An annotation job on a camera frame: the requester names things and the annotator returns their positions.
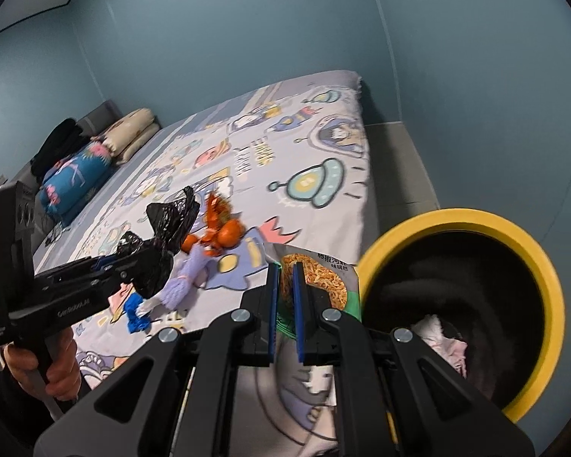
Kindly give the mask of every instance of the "hand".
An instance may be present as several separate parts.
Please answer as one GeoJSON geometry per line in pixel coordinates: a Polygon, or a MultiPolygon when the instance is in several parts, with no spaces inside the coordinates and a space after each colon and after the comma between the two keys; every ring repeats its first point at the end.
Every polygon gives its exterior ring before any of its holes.
{"type": "MultiPolygon", "coordinates": [[[[57,400],[72,400],[78,395],[81,378],[80,368],[76,362],[76,342],[71,328],[66,328],[59,334],[59,355],[47,370],[49,384],[46,386],[47,395],[57,400]]],[[[38,359],[29,350],[8,344],[4,350],[6,364],[19,382],[22,389],[35,398],[35,392],[27,372],[38,367],[38,359]]]]}

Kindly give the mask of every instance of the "snack bag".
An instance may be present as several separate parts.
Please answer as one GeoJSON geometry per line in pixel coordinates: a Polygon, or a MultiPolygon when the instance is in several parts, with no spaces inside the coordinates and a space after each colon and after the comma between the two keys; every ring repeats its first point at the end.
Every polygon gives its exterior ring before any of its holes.
{"type": "Polygon", "coordinates": [[[361,321],[359,284],[355,268],[326,254],[319,254],[286,244],[265,244],[266,259],[281,266],[277,329],[295,339],[293,317],[292,271],[300,261],[307,284],[325,290],[332,307],[351,314],[361,321]]]}

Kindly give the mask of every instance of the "metal screw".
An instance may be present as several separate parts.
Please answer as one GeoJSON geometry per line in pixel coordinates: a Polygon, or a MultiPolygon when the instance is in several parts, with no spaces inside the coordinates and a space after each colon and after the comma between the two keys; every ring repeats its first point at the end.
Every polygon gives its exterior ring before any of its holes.
{"type": "Polygon", "coordinates": [[[248,310],[234,310],[231,313],[231,319],[237,323],[243,323],[244,321],[247,321],[248,319],[250,319],[250,311],[248,310]]]}
{"type": "Polygon", "coordinates": [[[159,332],[159,340],[164,344],[173,342],[176,338],[178,338],[178,330],[175,328],[163,328],[159,332]]]}
{"type": "Polygon", "coordinates": [[[321,317],[323,317],[323,319],[326,321],[338,321],[341,317],[341,314],[339,310],[329,308],[327,310],[323,310],[321,317]]]}
{"type": "Polygon", "coordinates": [[[408,328],[398,328],[393,332],[393,336],[398,342],[402,342],[403,344],[412,340],[412,332],[408,328]]]}

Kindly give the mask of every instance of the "mattress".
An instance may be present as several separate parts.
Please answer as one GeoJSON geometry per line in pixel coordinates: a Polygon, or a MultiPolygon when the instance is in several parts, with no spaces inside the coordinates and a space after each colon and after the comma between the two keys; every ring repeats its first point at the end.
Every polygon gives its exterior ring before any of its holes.
{"type": "MultiPolygon", "coordinates": [[[[367,205],[370,159],[358,94],[354,72],[323,72],[191,115],[155,135],[70,229],[41,246],[34,256],[37,273],[109,254],[127,230],[149,238],[146,206],[179,198],[186,185],[201,203],[193,232],[202,233],[210,190],[229,198],[247,228],[241,244],[216,259],[204,285],[177,311],[153,311],[149,331],[128,333],[123,304],[131,286],[125,285],[108,310],[73,326],[77,359],[91,387],[160,329],[193,331],[237,308],[244,290],[265,282],[264,242],[357,262],[368,245],[368,228],[376,228],[372,221],[366,230],[364,225],[373,211],[367,205]]],[[[293,341],[279,336],[275,365],[241,368],[238,380],[231,457],[304,457],[335,445],[330,368],[300,365],[293,341]]]]}

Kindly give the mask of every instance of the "crumpled black plastic bag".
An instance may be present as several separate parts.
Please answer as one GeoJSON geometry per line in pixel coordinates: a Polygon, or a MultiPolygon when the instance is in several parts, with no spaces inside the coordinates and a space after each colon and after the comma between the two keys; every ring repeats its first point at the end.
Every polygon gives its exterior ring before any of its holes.
{"type": "Polygon", "coordinates": [[[183,191],[184,196],[176,201],[151,203],[146,207],[146,215],[155,232],[153,238],[143,241],[135,233],[127,231],[119,239],[116,254],[120,256],[133,254],[150,246],[161,253],[159,266],[149,273],[138,275],[132,281],[138,294],[145,299],[152,297],[165,286],[174,266],[174,254],[180,251],[182,242],[199,214],[200,205],[195,201],[192,187],[185,187],[183,191]]]}

